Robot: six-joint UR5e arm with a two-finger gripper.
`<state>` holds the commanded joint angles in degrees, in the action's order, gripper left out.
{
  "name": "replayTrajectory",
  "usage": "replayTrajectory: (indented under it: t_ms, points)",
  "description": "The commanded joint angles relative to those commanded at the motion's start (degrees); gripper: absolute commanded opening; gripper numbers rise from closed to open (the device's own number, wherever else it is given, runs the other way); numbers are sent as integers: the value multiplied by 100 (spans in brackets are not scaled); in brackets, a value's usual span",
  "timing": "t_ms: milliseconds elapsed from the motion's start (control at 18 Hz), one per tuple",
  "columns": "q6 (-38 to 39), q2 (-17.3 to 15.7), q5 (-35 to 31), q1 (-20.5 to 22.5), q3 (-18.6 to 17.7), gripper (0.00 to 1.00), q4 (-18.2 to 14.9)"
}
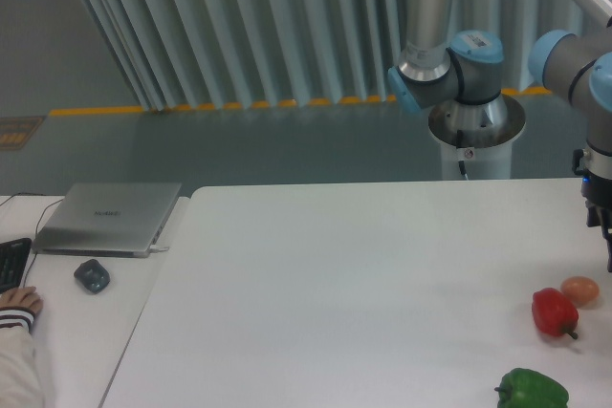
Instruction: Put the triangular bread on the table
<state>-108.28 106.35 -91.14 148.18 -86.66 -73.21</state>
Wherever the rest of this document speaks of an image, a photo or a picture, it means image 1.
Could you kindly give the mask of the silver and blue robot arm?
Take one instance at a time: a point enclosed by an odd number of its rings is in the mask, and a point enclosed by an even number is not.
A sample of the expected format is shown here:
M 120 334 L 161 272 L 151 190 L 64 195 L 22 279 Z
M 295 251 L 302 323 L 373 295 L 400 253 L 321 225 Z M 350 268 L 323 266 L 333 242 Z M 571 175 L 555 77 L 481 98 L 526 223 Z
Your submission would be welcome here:
M 489 32 L 448 35 L 451 0 L 408 0 L 406 45 L 387 77 L 408 111 L 429 110 L 428 128 L 451 180 L 506 179 L 526 116 L 502 92 L 503 46 Z M 582 111 L 586 144 L 573 154 L 586 223 L 611 235 L 611 31 L 542 35 L 528 58 L 538 84 Z

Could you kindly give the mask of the forearm in white sleeve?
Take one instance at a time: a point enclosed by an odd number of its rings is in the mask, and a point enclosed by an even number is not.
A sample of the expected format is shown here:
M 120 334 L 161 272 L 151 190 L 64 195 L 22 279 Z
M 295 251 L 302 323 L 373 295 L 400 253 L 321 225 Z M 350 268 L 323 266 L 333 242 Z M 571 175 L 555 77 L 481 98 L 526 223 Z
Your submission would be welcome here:
M 43 407 L 31 335 L 34 315 L 21 307 L 1 308 L 1 406 Z

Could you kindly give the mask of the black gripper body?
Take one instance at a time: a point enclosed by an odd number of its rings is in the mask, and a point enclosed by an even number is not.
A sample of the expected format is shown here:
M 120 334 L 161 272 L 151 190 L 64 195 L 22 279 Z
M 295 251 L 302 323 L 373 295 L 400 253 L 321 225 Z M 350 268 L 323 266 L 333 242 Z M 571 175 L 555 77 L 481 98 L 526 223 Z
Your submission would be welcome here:
M 581 177 L 589 227 L 611 227 L 611 152 L 592 146 L 573 152 L 572 171 Z

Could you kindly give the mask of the person's hand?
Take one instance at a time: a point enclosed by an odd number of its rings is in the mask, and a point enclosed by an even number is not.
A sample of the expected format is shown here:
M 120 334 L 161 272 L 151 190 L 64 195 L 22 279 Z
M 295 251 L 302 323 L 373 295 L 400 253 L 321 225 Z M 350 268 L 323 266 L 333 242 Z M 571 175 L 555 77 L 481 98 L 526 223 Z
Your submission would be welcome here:
M 36 287 L 13 288 L 1 294 L 1 310 L 27 310 L 38 316 L 44 307 L 44 301 Z

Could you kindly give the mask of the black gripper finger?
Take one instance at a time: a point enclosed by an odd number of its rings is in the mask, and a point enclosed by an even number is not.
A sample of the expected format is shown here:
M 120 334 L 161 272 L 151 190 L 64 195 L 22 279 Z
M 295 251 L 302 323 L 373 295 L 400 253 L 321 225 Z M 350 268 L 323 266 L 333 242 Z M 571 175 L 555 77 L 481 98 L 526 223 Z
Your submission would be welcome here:
M 607 271 L 612 272 L 612 233 L 611 233 L 611 213 L 608 209 L 600 211 L 601 234 L 607 244 L 608 262 Z

